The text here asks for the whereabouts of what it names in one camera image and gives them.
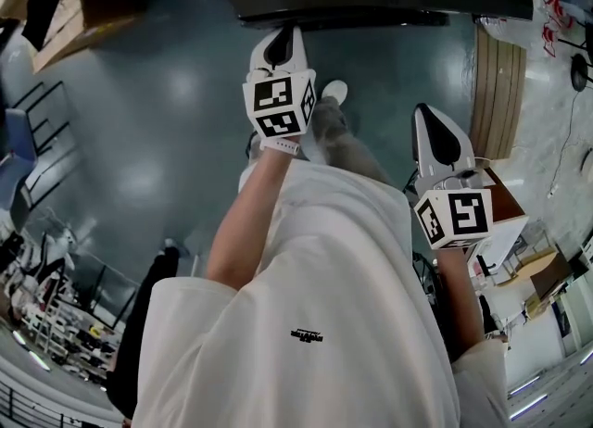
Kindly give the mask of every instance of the equipment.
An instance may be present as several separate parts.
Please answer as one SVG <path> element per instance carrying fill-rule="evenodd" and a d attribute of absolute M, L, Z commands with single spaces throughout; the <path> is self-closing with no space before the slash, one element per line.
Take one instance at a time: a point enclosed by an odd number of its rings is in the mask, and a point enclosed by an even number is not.
<path fill-rule="evenodd" d="M 420 198 L 414 211 L 430 247 L 466 247 L 488 237 L 492 200 L 475 168 L 469 137 L 444 113 L 418 104 L 412 142 Z"/>
<path fill-rule="evenodd" d="M 243 84 L 247 116 L 262 139 L 307 132 L 317 97 L 298 26 L 268 34 L 251 53 Z"/>

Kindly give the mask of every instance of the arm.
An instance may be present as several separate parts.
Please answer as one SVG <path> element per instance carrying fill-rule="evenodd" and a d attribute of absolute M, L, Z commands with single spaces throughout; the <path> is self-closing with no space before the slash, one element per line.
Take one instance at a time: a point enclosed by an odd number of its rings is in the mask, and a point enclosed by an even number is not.
<path fill-rule="evenodd" d="M 292 158 L 282 151 L 264 149 L 216 232 L 206 271 L 209 280 L 238 291 L 253 279 Z"/>
<path fill-rule="evenodd" d="M 461 249 L 437 250 L 436 260 L 445 295 L 448 297 L 450 317 L 449 348 L 452 360 L 457 360 L 466 350 L 484 341 L 482 312 L 467 270 Z"/>

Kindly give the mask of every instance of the shirt logo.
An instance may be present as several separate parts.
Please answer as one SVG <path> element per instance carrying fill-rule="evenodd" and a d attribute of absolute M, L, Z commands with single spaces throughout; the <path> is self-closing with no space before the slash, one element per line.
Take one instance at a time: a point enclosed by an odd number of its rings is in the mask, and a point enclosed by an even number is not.
<path fill-rule="evenodd" d="M 293 337 L 298 337 L 298 340 L 304 343 L 311 343 L 311 341 L 321 342 L 323 340 L 323 336 L 321 335 L 321 333 L 305 331 L 304 329 L 297 329 L 296 331 L 291 331 L 290 335 L 292 335 Z"/>

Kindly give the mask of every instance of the gray-green floor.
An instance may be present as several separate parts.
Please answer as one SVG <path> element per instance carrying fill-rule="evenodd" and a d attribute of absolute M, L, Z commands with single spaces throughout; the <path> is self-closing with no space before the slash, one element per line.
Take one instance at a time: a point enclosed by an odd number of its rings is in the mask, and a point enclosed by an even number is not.
<path fill-rule="evenodd" d="M 64 81 L 65 92 L 36 113 L 69 118 L 83 158 L 35 211 L 32 232 L 54 212 L 82 251 L 137 282 L 164 235 L 193 233 L 193 250 L 207 252 L 246 164 L 241 84 L 264 34 L 241 27 L 227 0 L 154 0 L 128 29 L 34 77 L 26 41 L 15 35 L 0 59 L 7 102 L 40 80 Z M 441 28 L 308 32 L 305 42 L 318 87 L 348 83 L 347 118 L 398 185 L 414 169 L 410 118 L 418 102 L 469 128 L 470 17 L 452 16 Z M 122 298 L 114 291 L 102 304 Z"/>

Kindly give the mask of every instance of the watch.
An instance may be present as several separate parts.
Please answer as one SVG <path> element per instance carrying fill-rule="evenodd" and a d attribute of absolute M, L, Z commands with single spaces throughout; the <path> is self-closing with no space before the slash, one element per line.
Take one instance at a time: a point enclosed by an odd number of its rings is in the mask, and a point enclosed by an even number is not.
<path fill-rule="evenodd" d="M 294 157 L 298 154 L 300 145 L 284 138 L 263 138 L 259 143 L 259 149 L 273 148 L 278 151 L 284 151 Z"/>

